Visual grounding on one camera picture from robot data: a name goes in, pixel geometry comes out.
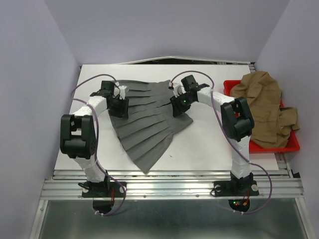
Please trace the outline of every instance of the metal frame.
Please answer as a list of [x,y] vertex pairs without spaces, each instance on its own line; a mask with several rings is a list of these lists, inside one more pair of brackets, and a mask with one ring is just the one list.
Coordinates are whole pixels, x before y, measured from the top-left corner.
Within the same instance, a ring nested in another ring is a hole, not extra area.
[[47,206],[48,206],[47,200],[39,201],[38,208],[36,210],[34,221],[33,221],[31,234],[29,237],[30,239],[39,238]]
[[[272,198],[295,198],[307,237],[315,239],[305,200],[301,179],[292,178],[289,165],[283,155],[278,155],[279,170],[269,171],[273,180]],[[110,171],[118,180],[126,181],[126,200],[212,200],[210,195],[213,181],[229,180],[228,171],[151,171],[148,175],[140,171]],[[269,182],[262,171],[253,171],[259,186],[260,196],[267,198]],[[50,180],[43,184],[39,206],[36,212],[30,238],[40,236],[48,200],[92,200],[82,198],[82,190],[77,185],[85,181],[81,170],[56,170]]]

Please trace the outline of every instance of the tan cloth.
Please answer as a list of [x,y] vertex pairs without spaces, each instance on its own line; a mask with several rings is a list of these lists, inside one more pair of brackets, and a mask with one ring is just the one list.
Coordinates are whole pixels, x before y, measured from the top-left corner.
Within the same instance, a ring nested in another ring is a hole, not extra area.
[[263,148],[283,148],[291,130],[298,130],[297,110],[280,107],[281,90],[268,72],[257,71],[243,76],[230,96],[247,99],[254,118],[251,139]]

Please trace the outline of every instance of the gray skirt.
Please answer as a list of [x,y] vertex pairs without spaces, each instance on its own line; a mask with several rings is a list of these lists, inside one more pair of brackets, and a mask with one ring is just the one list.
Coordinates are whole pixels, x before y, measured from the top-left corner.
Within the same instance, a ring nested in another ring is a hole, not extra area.
[[124,150],[145,174],[164,154],[175,133],[188,127],[193,120],[182,114],[173,117],[168,89],[169,81],[147,83],[120,80],[129,87],[129,118],[111,118],[113,128]]

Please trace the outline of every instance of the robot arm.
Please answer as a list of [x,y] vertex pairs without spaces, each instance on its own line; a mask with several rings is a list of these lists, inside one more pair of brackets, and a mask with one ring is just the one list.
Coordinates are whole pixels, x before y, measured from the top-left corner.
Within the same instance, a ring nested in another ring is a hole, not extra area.
[[[254,127],[254,121],[245,98],[233,98],[219,92],[212,92],[207,84],[198,85],[192,75],[182,79],[185,93],[181,91],[180,84],[170,84],[174,96],[170,101],[173,105],[173,116],[176,117],[190,109],[193,102],[214,106],[221,113],[222,129],[233,145],[232,169],[230,181],[214,182],[218,190],[214,190],[214,196],[243,196],[249,191],[251,196],[259,195],[256,181],[249,164],[249,140]],[[238,154],[239,151],[248,161]]]
[[108,109],[112,116],[127,118],[129,104],[129,99],[125,97],[127,91],[127,86],[116,86],[113,82],[102,81],[101,89],[91,94],[86,105],[73,114],[63,115],[61,118],[61,152],[73,158],[83,169],[87,177],[88,190],[97,186],[107,187],[109,182],[95,158],[97,139],[94,129],[95,118],[91,108],[97,116]]
[[[197,98],[198,102],[204,103],[210,107],[213,107],[212,105],[212,99],[211,99],[211,91],[212,89],[210,87],[203,88],[202,90],[197,92]],[[215,107],[217,111],[225,112],[225,107],[231,105],[231,103],[235,102],[234,97],[226,96],[222,93],[219,92],[213,92],[213,101],[215,104]],[[224,122],[223,122],[223,127],[225,128],[225,125],[227,124],[225,122],[225,115],[224,116]],[[235,131],[233,134],[233,137],[230,137],[229,135],[228,138],[231,141],[231,143],[246,157],[246,159],[249,160],[249,141],[250,141],[250,134],[251,130],[249,128],[252,127],[250,124],[250,121],[247,121],[247,136],[242,137],[243,135],[238,137],[235,137],[235,134],[237,132]],[[247,161],[245,161],[237,152],[234,148],[231,148],[231,154],[232,154],[232,168],[231,168],[231,173],[238,179],[247,177],[251,173],[251,168],[250,165]]]

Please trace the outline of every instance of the black bracket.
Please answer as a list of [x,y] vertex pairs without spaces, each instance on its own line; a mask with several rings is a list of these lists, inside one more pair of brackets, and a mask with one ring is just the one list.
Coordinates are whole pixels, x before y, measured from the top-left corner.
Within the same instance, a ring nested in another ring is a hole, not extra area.
[[97,92],[93,92],[90,96],[102,96],[106,98],[108,111],[111,116],[128,119],[129,99],[114,97],[115,87],[117,86],[112,81],[102,81],[101,89]]
[[231,103],[224,103],[220,107],[220,112],[227,137],[239,142],[243,137],[252,134],[255,123],[244,97],[236,98]]
[[178,97],[173,96],[170,98],[174,117],[189,110],[192,103],[198,102],[197,92],[205,87],[209,87],[208,84],[198,85],[193,75],[186,76],[181,82],[186,92]]
[[247,177],[236,178],[230,173],[230,181],[215,181],[211,195],[214,197],[243,197],[247,191],[250,196],[258,196],[257,182],[250,173]]
[[[63,115],[61,118],[60,149],[70,158],[81,157],[90,159],[96,151],[96,136],[93,117]],[[72,135],[81,129],[81,135]]]
[[[125,188],[127,183],[126,182],[120,182]],[[79,186],[81,188],[84,188],[86,190],[82,191],[82,198],[111,198],[112,190],[114,189],[114,196],[115,198],[123,198],[123,189],[120,187],[120,185],[116,182],[110,182],[108,180],[107,186],[103,185],[103,182],[100,183],[92,183],[92,182],[85,182],[83,185]]]

